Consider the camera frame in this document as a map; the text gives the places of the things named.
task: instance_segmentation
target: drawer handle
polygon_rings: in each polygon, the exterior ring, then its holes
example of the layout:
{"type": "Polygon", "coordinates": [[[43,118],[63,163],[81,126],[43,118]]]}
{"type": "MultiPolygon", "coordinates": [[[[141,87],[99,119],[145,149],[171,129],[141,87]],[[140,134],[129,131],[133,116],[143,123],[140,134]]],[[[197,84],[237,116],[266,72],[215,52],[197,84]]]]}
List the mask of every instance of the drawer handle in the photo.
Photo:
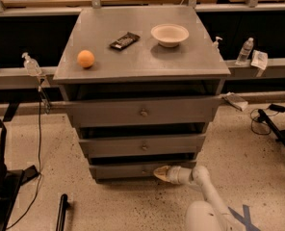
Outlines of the drawer handle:
{"type": "Polygon", "coordinates": [[[142,145],[142,150],[147,150],[148,149],[148,146],[146,144],[143,144],[142,145]]]}
{"type": "Polygon", "coordinates": [[[141,110],[141,116],[143,116],[143,117],[149,116],[148,111],[145,110],[145,109],[142,109],[142,110],[141,110]]]}

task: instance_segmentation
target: cabinet top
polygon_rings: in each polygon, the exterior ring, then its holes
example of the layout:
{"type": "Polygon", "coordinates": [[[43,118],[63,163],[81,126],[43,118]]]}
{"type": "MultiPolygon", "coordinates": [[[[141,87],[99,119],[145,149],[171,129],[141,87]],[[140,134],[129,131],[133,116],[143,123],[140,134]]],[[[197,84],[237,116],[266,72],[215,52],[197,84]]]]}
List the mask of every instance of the cabinet top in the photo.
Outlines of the cabinet top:
{"type": "Polygon", "coordinates": [[[214,78],[230,74],[219,51],[196,15],[185,6],[140,6],[83,9],[69,37],[54,80],[59,83],[148,81],[214,78]],[[165,48],[151,36],[159,24],[177,24],[189,37],[173,48],[165,48]],[[127,32],[139,41],[122,51],[110,44],[127,32]],[[77,55],[90,50],[95,62],[84,69],[77,55]]]}

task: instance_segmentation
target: clear plastic bottle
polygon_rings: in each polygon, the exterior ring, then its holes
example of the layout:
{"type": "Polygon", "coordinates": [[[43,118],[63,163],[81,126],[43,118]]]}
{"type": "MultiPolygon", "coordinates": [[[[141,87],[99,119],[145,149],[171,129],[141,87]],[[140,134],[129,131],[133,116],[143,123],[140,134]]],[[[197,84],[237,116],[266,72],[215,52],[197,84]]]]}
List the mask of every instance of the clear plastic bottle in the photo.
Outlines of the clear plastic bottle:
{"type": "Polygon", "coordinates": [[[21,57],[25,59],[24,66],[30,76],[41,75],[42,70],[40,69],[37,60],[32,59],[27,52],[23,53],[21,57]]]}
{"type": "Polygon", "coordinates": [[[249,38],[244,44],[243,47],[239,53],[238,59],[236,64],[237,65],[243,65],[246,64],[246,60],[252,50],[254,46],[254,39],[253,38],[249,38]]]}

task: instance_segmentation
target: black metal pole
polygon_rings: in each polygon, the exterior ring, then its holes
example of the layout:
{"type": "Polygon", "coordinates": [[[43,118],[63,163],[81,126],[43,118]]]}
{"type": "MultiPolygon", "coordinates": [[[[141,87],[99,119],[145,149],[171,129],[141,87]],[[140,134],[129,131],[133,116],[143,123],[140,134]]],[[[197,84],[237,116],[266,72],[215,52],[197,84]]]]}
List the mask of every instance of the black metal pole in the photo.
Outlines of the black metal pole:
{"type": "Polygon", "coordinates": [[[277,135],[278,139],[285,145],[285,137],[281,134],[275,124],[269,119],[266,113],[263,110],[258,110],[260,117],[258,118],[259,121],[266,121],[271,130],[277,135]]]}
{"type": "Polygon", "coordinates": [[[60,198],[59,213],[57,219],[56,231],[63,231],[65,226],[65,211],[69,206],[67,202],[67,195],[63,194],[60,198]]]}

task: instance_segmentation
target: concrete floor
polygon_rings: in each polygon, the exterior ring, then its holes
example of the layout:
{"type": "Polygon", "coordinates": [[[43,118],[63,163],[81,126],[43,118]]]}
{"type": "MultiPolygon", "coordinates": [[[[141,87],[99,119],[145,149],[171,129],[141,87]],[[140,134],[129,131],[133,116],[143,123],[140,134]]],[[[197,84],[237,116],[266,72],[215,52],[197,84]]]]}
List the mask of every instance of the concrete floor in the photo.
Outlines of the concrete floor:
{"type": "MultiPolygon", "coordinates": [[[[197,164],[209,169],[214,185],[230,208],[243,216],[243,206],[248,206],[251,222],[259,230],[285,231],[285,149],[273,134],[262,136],[251,131],[250,113],[268,106],[253,104],[244,112],[229,105],[220,106],[208,127],[197,164]]],[[[37,112],[37,107],[21,108],[13,121],[6,123],[8,169],[39,166],[37,112]]],[[[285,114],[272,119],[279,128],[285,128],[285,114]]],[[[254,129],[268,131],[263,125],[254,129]]],[[[202,200],[199,192],[156,179],[96,184],[63,110],[41,115],[41,131],[39,195],[11,231],[56,230],[63,193],[70,203],[65,231],[185,230],[187,207],[202,200]]],[[[20,188],[9,225],[26,211],[37,182],[35,179],[20,188]]]]}

